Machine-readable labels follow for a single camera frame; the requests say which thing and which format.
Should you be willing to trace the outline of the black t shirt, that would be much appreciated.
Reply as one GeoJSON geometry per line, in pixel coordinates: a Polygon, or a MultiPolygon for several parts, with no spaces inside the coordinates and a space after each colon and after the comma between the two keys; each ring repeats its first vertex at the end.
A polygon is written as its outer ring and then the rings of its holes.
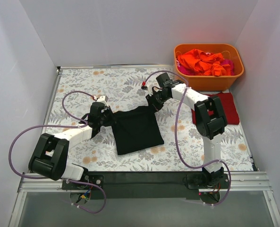
{"type": "Polygon", "coordinates": [[[119,156],[164,144],[154,111],[139,106],[114,113],[112,131],[119,156]]]}

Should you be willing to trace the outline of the orange t shirt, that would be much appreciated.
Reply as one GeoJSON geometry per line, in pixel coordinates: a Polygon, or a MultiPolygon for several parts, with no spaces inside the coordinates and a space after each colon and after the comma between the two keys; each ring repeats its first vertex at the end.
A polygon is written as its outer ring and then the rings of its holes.
{"type": "Polygon", "coordinates": [[[204,52],[199,49],[192,49],[184,54],[179,53],[176,59],[182,66],[195,73],[215,70],[216,66],[220,67],[220,63],[225,60],[222,53],[204,52]]]}

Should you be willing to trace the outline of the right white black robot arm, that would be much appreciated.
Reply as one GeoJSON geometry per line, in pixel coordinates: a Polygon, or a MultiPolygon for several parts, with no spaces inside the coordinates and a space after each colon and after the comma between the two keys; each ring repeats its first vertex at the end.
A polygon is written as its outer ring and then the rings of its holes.
{"type": "Polygon", "coordinates": [[[227,118],[218,96],[203,95],[188,86],[188,83],[169,78],[168,70],[158,71],[158,87],[147,86],[144,80],[142,90],[147,90],[146,100],[155,111],[161,110],[169,99],[187,105],[195,113],[196,129],[203,138],[204,163],[197,169],[202,170],[203,184],[213,188],[224,177],[224,161],[221,159],[222,135],[227,126],[227,118]]]}

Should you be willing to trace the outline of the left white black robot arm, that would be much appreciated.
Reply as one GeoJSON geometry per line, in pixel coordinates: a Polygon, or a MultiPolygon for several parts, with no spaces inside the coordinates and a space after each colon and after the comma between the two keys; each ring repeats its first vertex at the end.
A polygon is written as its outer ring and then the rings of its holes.
{"type": "Polygon", "coordinates": [[[39,137],[28,164],[29,171],[54,181],[71,179],[78,189],[89,185],[85,168],[68,161],[68,152],[76,145],[95,137],[102,126],[114,123],[114,116],[106,102],[94,102],[90,112],[81,118],[76,128],[54,135],[44,133],[39,137]]]}

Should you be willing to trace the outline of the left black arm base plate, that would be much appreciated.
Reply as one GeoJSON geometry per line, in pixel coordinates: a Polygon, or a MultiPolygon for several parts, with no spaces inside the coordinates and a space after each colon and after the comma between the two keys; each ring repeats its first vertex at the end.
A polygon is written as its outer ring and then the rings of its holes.
{"type": "MultiPolygon", "coordinates": [[[[80,181],[84,182],[84,183],[92,183],[92,184],[97,185],[100,188],[102,188],[104,176],[103,175],[84,175],[81,177],[80,181]]],[[[80,184],[80,183],[72,183],[72,182],[68,182],[67,180],[62,182],[61,188],[63,190],[88,190],[90,188],[97,190],[96,187],[92,187],[92,186],[80,184]]]]}

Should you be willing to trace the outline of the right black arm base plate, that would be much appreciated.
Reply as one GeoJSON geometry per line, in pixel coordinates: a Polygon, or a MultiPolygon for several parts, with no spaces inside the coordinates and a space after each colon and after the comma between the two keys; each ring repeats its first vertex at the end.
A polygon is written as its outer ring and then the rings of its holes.
{"type": "Polygon", "coordinates": [[[229,178],[227,174],[210,174],[208,172],[190,172],[183,178],[188,189],[227,189],[229,178]]]}

